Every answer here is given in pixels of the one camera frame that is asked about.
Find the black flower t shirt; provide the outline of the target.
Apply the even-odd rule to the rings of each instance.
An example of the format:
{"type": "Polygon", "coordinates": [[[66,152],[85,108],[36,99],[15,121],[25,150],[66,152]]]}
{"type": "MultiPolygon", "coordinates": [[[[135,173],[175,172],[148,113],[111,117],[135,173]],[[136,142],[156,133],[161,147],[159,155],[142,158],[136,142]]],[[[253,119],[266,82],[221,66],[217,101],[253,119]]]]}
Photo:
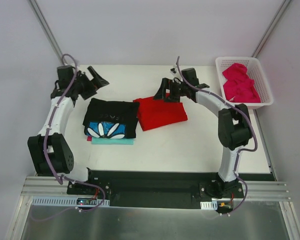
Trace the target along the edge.
{"type": "Polygon", "coordinates": [[[98,139],[135,139],[138,102],[92,98],[83,119],[84,134],[98,139]]]}

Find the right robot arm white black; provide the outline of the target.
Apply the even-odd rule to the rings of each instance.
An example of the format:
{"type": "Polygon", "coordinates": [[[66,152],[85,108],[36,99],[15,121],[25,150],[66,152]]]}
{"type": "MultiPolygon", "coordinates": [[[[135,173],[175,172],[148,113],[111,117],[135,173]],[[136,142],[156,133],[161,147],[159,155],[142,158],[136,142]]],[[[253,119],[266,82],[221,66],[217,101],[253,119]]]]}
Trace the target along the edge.
{"type": "Polygon", "coordinates": [[[196,70],[170,69],[172,79],[164,77],[153,99],[167,103],[178,103],[181,97],[206,107],[218,120],[217,134],[223,147],[220,168],[216,180],[209,183],[204,192],[221,199],[232,193],[239,182],[238,166],[240,153],[255,135],[252,131],[248,107],[231,104],[213,92],[210,87],[199,83],[196,70]]]}

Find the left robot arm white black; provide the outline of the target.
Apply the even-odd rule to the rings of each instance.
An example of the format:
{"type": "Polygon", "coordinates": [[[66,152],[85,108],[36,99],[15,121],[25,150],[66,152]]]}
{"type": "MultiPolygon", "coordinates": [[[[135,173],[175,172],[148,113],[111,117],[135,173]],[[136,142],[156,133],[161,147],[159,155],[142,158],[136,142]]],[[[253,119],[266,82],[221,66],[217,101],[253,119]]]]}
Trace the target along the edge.
{"type": "Polygon", "coordinates": [[[88,66],[89,79],[85,72],[71,65],[57,68],[58,79],[50,95],[51,105],[44,126],[35,136],[27,140],[30,156],[38,176],[62,177],[79,181],[78,188],[89,195],[95,191],[96,183],[89,178],[89,169],[77,164],[65,140],[68,119],[78,97],[84,100],[94,96],[97,90],[109,84],[92,66],[88,66]]]}

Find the crumpled magenta t shirt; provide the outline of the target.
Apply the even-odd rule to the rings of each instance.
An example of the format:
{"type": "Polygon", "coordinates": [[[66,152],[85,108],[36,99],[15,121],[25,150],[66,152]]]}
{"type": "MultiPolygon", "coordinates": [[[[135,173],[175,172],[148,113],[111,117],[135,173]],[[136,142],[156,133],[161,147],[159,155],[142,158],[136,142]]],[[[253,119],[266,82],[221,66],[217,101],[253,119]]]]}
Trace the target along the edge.
{"type": "Polygon", "coordinates": [[[248,69],[241,63],[234,63],[222,72],[225,98],[233,103],[261,103],[255,89],[255,81],[247,75],[248,69]]]}

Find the white plastic basket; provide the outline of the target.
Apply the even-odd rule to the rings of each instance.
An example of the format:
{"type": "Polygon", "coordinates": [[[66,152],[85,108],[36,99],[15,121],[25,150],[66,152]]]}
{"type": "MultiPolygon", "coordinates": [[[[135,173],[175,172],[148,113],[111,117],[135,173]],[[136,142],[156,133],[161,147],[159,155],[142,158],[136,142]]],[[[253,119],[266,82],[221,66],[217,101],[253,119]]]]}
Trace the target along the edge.
{"type": "Polygon", "coordinates": [[[274,99],[260,61],[254,57],[225,56],[215,60],[221,95],[250,109],[270,106],[274,99]]]}

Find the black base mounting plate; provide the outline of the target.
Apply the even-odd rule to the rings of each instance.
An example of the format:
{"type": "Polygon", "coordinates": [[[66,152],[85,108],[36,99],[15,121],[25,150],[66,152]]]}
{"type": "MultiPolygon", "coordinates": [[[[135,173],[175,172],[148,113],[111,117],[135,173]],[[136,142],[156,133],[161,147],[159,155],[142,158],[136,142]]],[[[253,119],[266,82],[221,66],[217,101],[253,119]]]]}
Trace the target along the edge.
{"type": "Polygon", "coordinates": [[[242,199],[238,180],[222,183],[215,172],[89,170],[86,185],[68,183],[68,195],[96,195],[112,207],[199,209],[212,199],[242,199]]]}

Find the left aluminium corner post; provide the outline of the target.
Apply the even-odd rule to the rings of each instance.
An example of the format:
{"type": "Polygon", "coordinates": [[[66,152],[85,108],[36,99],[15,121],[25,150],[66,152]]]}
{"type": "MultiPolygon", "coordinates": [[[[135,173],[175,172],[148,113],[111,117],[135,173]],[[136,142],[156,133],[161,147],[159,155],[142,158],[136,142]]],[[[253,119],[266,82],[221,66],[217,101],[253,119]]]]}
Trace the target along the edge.
{"type": "Polygon", "coordinates": [[[62,63],[62,55],[63,51],[60,48],[60,45],[58,44],[55,35],[53,34],[53,31],[44,15],[44,12],[42,11],[39,3],[37,0],[27,0],[30,8],[32,9],[39,25],[41,26],[53,52],[55,53],[57,59],[60,63],[62,63]]]}

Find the aluminium corner post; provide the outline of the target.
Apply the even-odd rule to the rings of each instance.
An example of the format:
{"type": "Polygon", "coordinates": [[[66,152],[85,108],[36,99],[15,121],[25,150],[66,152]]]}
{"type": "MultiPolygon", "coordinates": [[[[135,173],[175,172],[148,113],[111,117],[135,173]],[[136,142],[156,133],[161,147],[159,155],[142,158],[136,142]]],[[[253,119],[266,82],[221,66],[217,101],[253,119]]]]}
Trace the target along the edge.
{"type": "Polygon", "coordinates": [[[39,25],[41,26],[53,52],[55,53],[57,59],[60,63],[62,63],[62,55],[63,51],[60,48],[60,45],[58,44],[55,35],[53,34],[53,31],[44,15],[44,12],[42,11],[39,3],[37,0],[27,0],[30,8],[32,9],[39,25]]]}
{"type": "Polygon", "coordinates": [[[266,28],[265,32],[263,33],[260,41],[258,42],[255,50],[253,51],[251,57],[258,58],[266,46],[267,42],[270,40],[272,34],[275,32],[275,29],[279,25],[280,21],[288,11],[289,7],[291,6],[293,0],[283,0],[279,5],[277,11],[275,12],[273,18],[271,19],[268,27],[266,28]]]}

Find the aluminium front frame rail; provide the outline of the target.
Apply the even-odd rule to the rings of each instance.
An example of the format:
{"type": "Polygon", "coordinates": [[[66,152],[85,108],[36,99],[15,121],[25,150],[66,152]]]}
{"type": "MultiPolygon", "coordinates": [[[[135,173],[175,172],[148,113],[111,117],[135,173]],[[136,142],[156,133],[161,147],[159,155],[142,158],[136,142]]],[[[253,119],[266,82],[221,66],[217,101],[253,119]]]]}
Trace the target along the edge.
{"type": "MultiPolygon", "coordinates": [[[[247,181],[248,201],[291,202],[291,192],[287,184],[280,181],[247,181]]],[[[60,185],[53,177],[28,176],[25,179],[21,196],[66,197],[66,181],[60,185]]]]}

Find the right aluminium corner post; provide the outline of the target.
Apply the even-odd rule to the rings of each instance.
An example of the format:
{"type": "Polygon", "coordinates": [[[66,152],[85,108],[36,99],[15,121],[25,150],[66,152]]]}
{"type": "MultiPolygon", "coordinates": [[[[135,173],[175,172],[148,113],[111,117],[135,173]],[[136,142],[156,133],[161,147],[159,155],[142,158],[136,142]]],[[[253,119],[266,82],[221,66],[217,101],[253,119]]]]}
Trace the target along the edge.
{"type": "Polygon", "coordinates": [[[265,32],[263,33],[260,41],[258,42],[255,50],[253,51],[251,57],[258,58],[266,46],[267,42],[270,40],[272,34],[275,32],[275,29],[279,25],[280,21],[288,11],[289,7],[291,6],[293,0],[283,0],[279,5],[277,11],[275,12],[273,18],[271,19],[268,27],[266,28],[265,32]]]}

